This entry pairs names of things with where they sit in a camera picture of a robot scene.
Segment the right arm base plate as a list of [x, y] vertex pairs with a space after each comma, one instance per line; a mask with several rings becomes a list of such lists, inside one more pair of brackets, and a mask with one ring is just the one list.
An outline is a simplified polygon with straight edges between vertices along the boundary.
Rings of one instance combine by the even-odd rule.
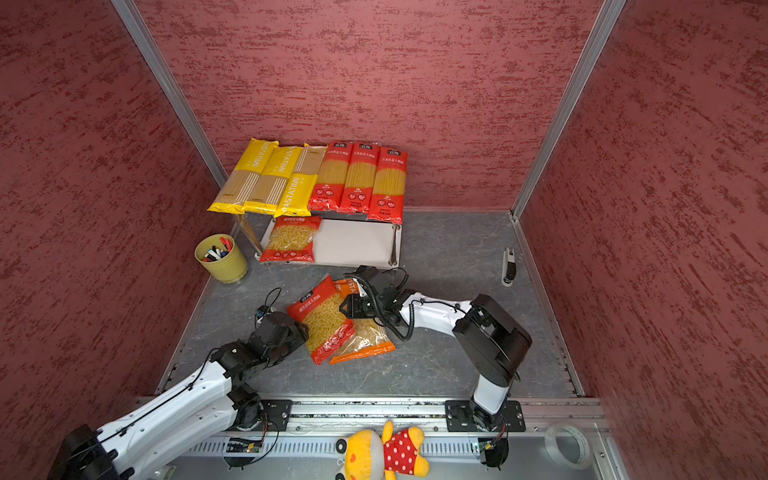
[[449, 432], [520, 433], [526, 431], [521, 404], [506, 400], [495, 414], [488, 414], [472, 400], [447, 400], [444, 403]]

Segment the orange macaroni bag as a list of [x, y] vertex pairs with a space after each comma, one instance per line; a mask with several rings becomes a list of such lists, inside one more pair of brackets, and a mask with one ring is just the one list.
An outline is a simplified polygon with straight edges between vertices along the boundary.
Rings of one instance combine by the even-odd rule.
[[383, 355], [396, 350], [384, 327], [373, 319], [353, 319], [354, 333], [336, 350], [329, 363], [342, 362]]

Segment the red macaroni bag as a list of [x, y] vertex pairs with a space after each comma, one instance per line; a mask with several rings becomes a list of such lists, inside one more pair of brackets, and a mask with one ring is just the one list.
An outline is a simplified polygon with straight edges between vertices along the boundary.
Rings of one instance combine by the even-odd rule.
[[261, 254], [261, 262], [314, 263], [313, 240], [320, 229], [320, 217], [279, 217]]
[[308, 328], [306, 347], [316, 365], [330, 359], [355, 334], [355, 326], [341, 311], [344, 298], [327, 275], [317, 286], [287, 308]]

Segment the yellow spaghetti pack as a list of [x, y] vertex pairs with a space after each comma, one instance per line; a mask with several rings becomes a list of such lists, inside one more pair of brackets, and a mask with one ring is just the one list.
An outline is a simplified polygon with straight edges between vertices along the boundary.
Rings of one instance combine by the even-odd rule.
[[277, 147], [271, 154], [254, 189], [248, 195], [245, 212], [273, 215], [288, 180], [299, 160], [301, 146]]
[[284, 188], [274, 217], [309, 217], [308, 206], [320, 167], [325, 158], [326, 146], [305, 145]]
[[251, 139], [224, 186], [208, 207], [210, 212], [241, 215], [266, 165], [279, 147], [278, 141]]

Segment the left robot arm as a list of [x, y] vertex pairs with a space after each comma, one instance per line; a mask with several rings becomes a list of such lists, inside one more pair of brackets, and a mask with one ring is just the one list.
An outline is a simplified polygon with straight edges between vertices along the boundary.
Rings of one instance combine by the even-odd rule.
[[279, 426], [252, 379], [309, 338], [283, 312], [258, 318], [246, 340], [210, 351], [186, 380], [97, 429], [82, 425], [62, 441], [51, 479], [147, 479], [208, 437], [229, 429], [264, 436]]

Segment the red spaghetti pack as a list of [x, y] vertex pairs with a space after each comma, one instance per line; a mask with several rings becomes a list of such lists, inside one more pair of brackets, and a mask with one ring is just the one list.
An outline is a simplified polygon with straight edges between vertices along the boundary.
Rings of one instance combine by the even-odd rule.
[[407, 165], [407, 152], [391, 148], [382, 150], [369, 205], [369, 220], [402, 224]]
[[338, 206], [340, 213], [367, 213], [373, 192], [381, 146], [356, 142]]
[[328, 145], [308, 202], [311, 211], [338, 210], [352, 151], [351, 142], [334, 141]]

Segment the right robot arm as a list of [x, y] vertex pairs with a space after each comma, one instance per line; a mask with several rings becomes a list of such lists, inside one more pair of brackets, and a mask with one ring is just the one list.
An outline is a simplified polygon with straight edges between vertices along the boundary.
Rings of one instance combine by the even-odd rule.
[[447, 428], [500, 435], [524, 431], [521, 410], [511, 406], [508, 394], [533, 344], [530, 334], [488, 295], [467, 301], [432, 298], [408, 288], [408, 273], [397, 277], [401, 271], [362, 265], [346, 273], [358, 291], [339, 311], [349, 319], [370, 318], [401, 341], [409, 341], [418, 328], [455, 338], [479, 377], [470, 399], [445, 402]]

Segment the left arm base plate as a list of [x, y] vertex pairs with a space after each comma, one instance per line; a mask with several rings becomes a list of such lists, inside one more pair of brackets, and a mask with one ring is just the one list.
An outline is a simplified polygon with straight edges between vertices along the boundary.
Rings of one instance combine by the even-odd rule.
[[294, 402], [291, 400], [252, 400], [237, 411], [233, 429], [243, 432], [287, 429]]

